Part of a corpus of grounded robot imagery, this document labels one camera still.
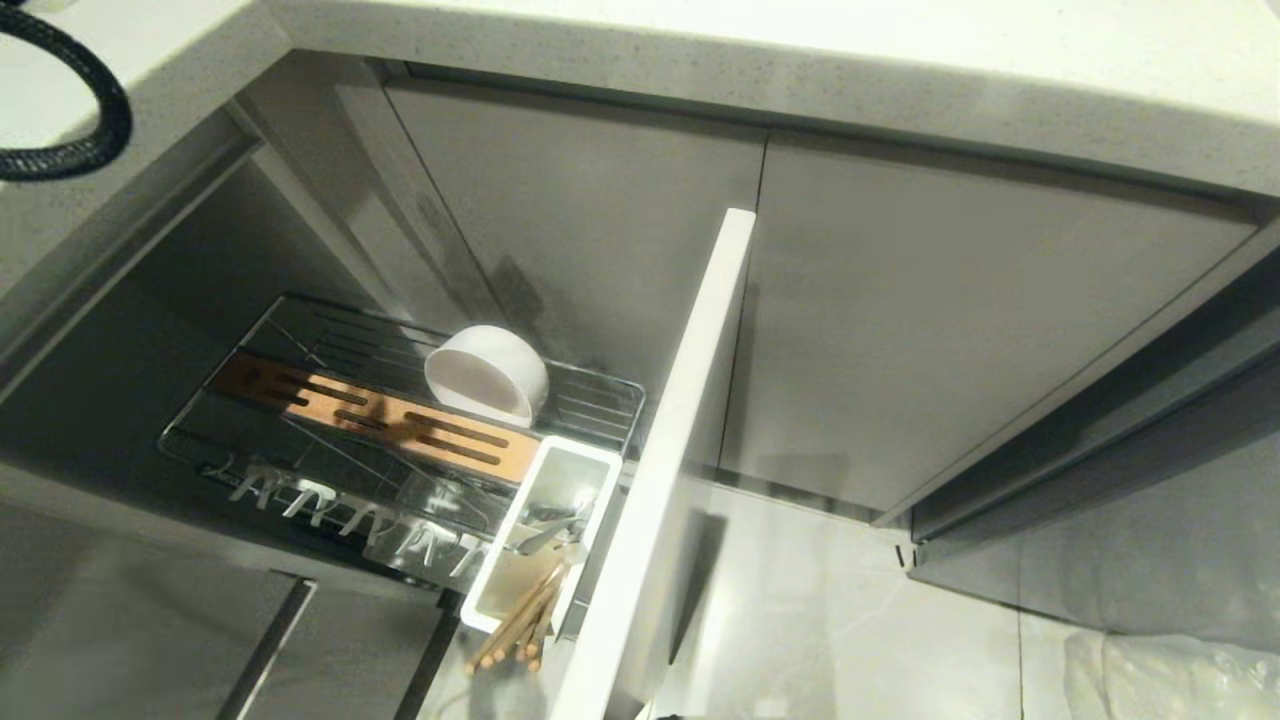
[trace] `wire rack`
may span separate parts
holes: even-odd
[[[438,405],[422,364],[447,340],[376,311],[284,295],[228,357],[248,351]],[[644,388],[550,360],[547,370],[550,392],[535,434],[571,437],[623,457],[639,451]],[[515,493],[490,478],[221,396],[207,382],[157,447],[224,484],[236,502],[253,502],[335,542],[364,538],[366,560],[463,592]]]

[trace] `wooden cutting board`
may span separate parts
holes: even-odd
[[[209,389],[513,484],[538,451],[538,438],[525,433],[247,352],[233,354]]]

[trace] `white cabinet door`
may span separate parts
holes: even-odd
[[[635,717],[671,661],[705,484],[680,473],[712,366],[732,342],[755,214],[724,214],[631,493],[579,633],[554,720]]]

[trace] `chopstick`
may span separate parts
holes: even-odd
[[[536,624],[544,609],[554,606],[566,565],[557,562],[512,606],[506,620],[498,625],[480,648],[471,656],[462,671],[475,674],[477,667],[488,670],[507,657],[507,650],[529,634],[530,624]]]
[[[541,648],[543,641],[547,639],[547,630],[548,630],[548,628],[552,624],[552,611],[553,610],[556,610],[556,603],[554,602],[548,602],[543,607],[543,612],[538,618],[538,621],[534,623],[534,629],[532,629],[532,632],[529,633],[529,642],[525,643],[525,657],[526,659],[538,657],[538,651],[539,651],[539,648]],[[538,669],[534,667],[532,665],[530,665],[529,669],[532,670],[534,673],[538,671]]]

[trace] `white countertop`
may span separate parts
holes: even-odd
[[[397,58],[1079,158],[1280,196],[1280,19],[1265,0],[33,0],[128,88],[93,176],[0,183],[0,296],[291,49]],[[93,120],[0,36],[0,145]]]

